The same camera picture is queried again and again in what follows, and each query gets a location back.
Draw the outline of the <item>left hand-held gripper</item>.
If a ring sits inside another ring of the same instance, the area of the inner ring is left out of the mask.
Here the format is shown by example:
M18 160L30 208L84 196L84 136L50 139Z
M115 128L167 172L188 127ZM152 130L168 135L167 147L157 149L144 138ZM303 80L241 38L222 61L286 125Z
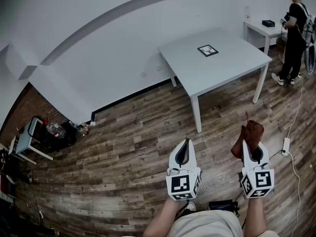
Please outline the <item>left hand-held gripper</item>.
M201 169L191 139L180 142L169 156L166 184L174 201L195 199L201 182Z

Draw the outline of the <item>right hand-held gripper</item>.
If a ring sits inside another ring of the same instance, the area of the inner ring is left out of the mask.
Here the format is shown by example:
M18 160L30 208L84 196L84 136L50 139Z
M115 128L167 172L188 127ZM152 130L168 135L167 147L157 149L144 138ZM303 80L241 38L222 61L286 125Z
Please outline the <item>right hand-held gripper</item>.
M259 143L258 150L260 159L252 159L249 146L246 141L242 141L243 149L243 170L248 170L243 174L240 184L247 199L263 198L271 192L275 186L275 172L269 163L269 152L263 143Z

